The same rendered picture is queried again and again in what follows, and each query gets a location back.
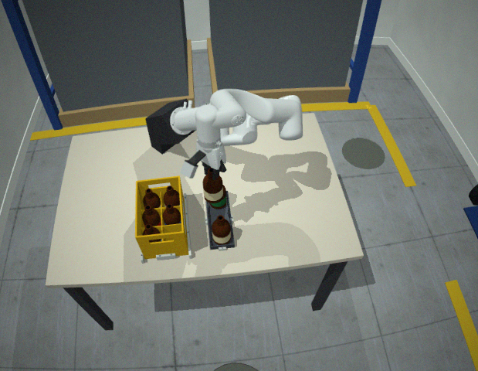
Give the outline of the yellow crate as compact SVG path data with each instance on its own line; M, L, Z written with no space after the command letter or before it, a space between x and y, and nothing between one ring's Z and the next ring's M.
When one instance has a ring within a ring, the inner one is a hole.
M174 190L179 193L180 206L173 206L177 208L181 214L181 223L165 225L163 220L163 212L166 207L164 205L164 194L167 192L167 186L149 188L148 185L168 183L166 181L151 182L136 190L136 205L135 205L135 238L141 249L141 252L144 256L144 259L156 258L156 255L160 254L176 254L176 256L188 255L188 239L187 239L187 229L186 229L186 220L185 210L183 207L183 202L181 202L181 185L170 182ZM142 233L145 230L144 222L142 220L142 215L144 210L143 198L146 195L146 189L151 189L154 193L158 194L161 200L161 208L156 208L161 217L161 226L156 227L161 233L144 235ZM162 208L163 207L163 208ZM182 222L183 217L183 222ZM141 228L142 227L142 228ZM149 240L158 240L162 239L160 242L152 242ZM163 240L164 239L164 240ZM166 241L167 240L167 241Z

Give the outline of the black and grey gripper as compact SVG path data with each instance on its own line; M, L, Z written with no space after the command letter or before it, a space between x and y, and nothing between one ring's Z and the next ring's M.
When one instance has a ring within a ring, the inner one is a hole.
M204 172L205 175L208 174L208 169L212 168L212 179L215 180L216 178L219 177L220 172L225 172L226 167L226 156L225 156L225 148L222 143L222 146L217 146L216 148L202 148L198 144L198 139L196 143L196 152L197 151L202 151L206 154L206 156L201 160L202 166L204 167Z

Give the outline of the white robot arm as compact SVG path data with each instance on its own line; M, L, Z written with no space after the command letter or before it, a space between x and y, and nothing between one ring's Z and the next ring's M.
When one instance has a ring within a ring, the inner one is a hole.
M184 102L184 107L172 112L171 127L177 134L197 130L198 144L202 148L221 147L222 143L224 146L252 144L257 139L257 125L271 123L279 123L279 136L283 140L303 137L302 106L295 95L272 99L244 90L223 89L211 96L210 104L192 109L192 100L189 100L188 107L186 105ZM233 129L232 134L229 128ZM184 161L180 173L193 179L197 164L205 156L202 151L195 153Z

